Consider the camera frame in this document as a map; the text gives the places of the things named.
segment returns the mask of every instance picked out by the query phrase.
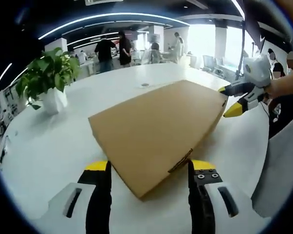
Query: white pillar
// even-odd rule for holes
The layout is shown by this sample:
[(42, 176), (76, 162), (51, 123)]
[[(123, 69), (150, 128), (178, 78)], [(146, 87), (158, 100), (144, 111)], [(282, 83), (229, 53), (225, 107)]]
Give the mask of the white pillar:
[(158, 34), (160, 36), (160, 51), (164, 51), (164, 27), (163, 26), (151, 26), (148, 28), (151, 34)]
[(215, 58), (221, 59), (226, 53), (227, 28), (216, 27), (215, 31)]
[(51, 42), (50, 44), (45, 45), (44, 50), (45, 51), (51, 51), (51, 50), (54, 50), (57, 47), (62, 48), (63, 52), (68, 51), (68, 49), (67, 49), (67, 40), (64, 39), (64, 38), (59, 38), (59, 39)]

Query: cardboard box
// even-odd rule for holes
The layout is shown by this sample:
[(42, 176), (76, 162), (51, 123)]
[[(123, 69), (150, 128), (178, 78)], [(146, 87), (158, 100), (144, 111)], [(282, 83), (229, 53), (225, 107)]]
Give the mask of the cardboard box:
[(227, 97), (182, 80), (89, 118), (93, 135), (131, 191), (141, 198), (183, 166), (218, 123)]

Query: white table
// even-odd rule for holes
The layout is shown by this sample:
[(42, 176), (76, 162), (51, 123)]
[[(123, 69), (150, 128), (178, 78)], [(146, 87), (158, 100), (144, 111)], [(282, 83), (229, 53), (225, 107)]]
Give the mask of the white table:
[[(214, 90), (228, 82), (173, 63), (150, 64), (85, 78), (67, 87), (69, 106), (48, 117), (27, 107), (9, 125), (10, 153), (2, 175), (27, 217), (39, 218), (48, 201), (69, 182), (77, 182), (85, 166), (106, 159), (92, 136), (87, 118), (127, 99), (187, 79)], [(229, 98), (227, 108), (237, 98)], [(269, 121), (259, 105), (240, 117), (221, 118), (194, 158), (216, 165), (224, 181), (251, 196), (260, 177), (268, 145)], [(112, 171), (113, 204), (110, 233), (191, 233), (186, 167), (156, 188), (148, 201), (137, 199)]]

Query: white flower pot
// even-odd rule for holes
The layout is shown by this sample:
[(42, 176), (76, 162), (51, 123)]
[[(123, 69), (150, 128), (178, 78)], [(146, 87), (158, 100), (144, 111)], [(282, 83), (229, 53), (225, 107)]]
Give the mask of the white flower pot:
[(56, 115), (67, 106), (67, 97), (57, 88), (49, 89), (48, 92), (40, 95), (45, 111), (50, 115)]

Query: ceiling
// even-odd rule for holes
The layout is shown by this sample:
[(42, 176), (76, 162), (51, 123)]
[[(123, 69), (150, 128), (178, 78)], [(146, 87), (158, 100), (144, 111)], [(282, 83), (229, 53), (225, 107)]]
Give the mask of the ceiling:
[[(9, 7), (6, 7), (6, 1), (1, 1), (0, 11), (3, 13), (0, 15), (0, 75), (9, 63), (12, 62), (13, 66), (0, 81), (0, 89), (6, 87), (33, 58), (38, 57), (45, 44), (57, 38), (64, 37), (70, 43), (102, 33), (138, 30), (152, 25), (149, 22), (173, 27), (184, 26), (178, 22), (149, 16), (105, 16), (68, 25), (38, 40), (41, 35), (73, 20), (117, 12), (146, 13), (174, 19), (195, 14), (240, 15), (231, 0), (196, 1), (207, 9), (201, 9), (186, 0), (124, 0), (91, 6), (86, 6), (84, 0), (17, 0), (9, 2)], [(259, 0), (244, 0), (244, 4), (255, 20), (284, 33), (282, 27), (273, 20), (273, 13), (262, 7)], [(133, 20), (135, 22), (115, 22)]]

